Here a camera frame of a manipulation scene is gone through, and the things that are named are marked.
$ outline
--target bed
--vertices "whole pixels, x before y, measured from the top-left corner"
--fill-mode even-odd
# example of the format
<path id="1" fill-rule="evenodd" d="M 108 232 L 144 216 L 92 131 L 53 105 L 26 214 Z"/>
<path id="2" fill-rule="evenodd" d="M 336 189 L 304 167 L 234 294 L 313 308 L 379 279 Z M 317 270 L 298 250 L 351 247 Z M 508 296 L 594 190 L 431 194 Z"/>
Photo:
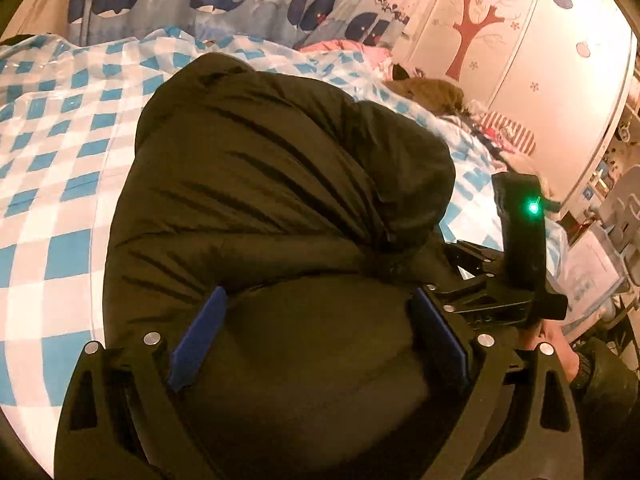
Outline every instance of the bed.
<path id="1" fill-rule="evenodd" d="M 102 279 L 110 224 L 133 160 L 140 112 L 160 84 L 206 52 L 258 70 L 321 79 L 436 131 L 456 183 L 447 241 L 500 249 L 488 152 L 473 137 L 389 92 L 359 52 L 303 54 L 247 36 L 205 46 L 178 28 L 78 48 L 35 36 L 0 50 L 0 406 L 52 473 L 60 406 L 82 346 L 104 341 Z M 547 268 L 564 231 L 546 225 Z"/>

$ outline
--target shelf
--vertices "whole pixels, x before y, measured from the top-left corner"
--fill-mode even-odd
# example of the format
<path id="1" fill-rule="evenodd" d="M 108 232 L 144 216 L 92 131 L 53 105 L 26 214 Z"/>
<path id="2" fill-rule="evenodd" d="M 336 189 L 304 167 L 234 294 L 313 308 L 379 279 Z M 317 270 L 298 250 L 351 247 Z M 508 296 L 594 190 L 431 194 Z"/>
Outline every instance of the shelf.
<path id="1" fill-rule="evenodd" d="M 629 124 L 631 140 L 640 142 L 640 117 L 638 117 L 638 114 L 636 114 L 636 111 L 629 103 L 625 103 L 625 109 L 622 110 L 621 121 L 626 121 L 629 116 L 631 116 L 631 124 Z"/>

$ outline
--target white wardrobe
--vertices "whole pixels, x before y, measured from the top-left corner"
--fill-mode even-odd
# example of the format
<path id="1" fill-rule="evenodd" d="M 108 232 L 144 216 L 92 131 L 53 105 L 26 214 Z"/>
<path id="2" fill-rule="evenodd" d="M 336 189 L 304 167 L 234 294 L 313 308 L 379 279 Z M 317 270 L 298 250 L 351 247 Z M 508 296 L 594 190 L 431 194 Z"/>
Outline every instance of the white wardrobe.
<path id="1" fill-rule="evenodd" d="M 620 120 L 635 52 L 613 0 L 433 0 L 393 50 L 531 129 L 532 158 L 574 215 Z"/>

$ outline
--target human hand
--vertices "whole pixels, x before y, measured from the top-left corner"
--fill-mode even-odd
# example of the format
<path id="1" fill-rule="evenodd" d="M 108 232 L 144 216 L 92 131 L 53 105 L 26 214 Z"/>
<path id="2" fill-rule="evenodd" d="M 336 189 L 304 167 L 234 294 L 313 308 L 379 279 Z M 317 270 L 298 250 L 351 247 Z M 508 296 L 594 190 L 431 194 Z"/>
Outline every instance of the human hand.
<path id="1" fill-rule="evenodd" d="M 566 380 L 571 382 L 575 379 L 580 368 L 580 358 L 564 338 L 562 329 L 557 321 L 543 319 L 537 325 L 527 330 L 519 330 L 520 348 L 523 350 L 533 350 L 542 342 L 551 344 L 562 365 L 562 370 L 566 376 Z"/>

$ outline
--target brown fur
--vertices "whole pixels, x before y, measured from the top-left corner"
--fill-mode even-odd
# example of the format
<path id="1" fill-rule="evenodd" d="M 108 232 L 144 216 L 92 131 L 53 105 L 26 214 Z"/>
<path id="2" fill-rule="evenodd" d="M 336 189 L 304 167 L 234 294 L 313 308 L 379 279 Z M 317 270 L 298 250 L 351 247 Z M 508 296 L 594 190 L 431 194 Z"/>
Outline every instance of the brown fur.
<path id="1" fill-rule="evenodd" d="M 402 81 L 388 81 L 385 85 L 434 115 L 454 115 L 466 111 L 464 92 L 448 81 L 411 77 Z"/>

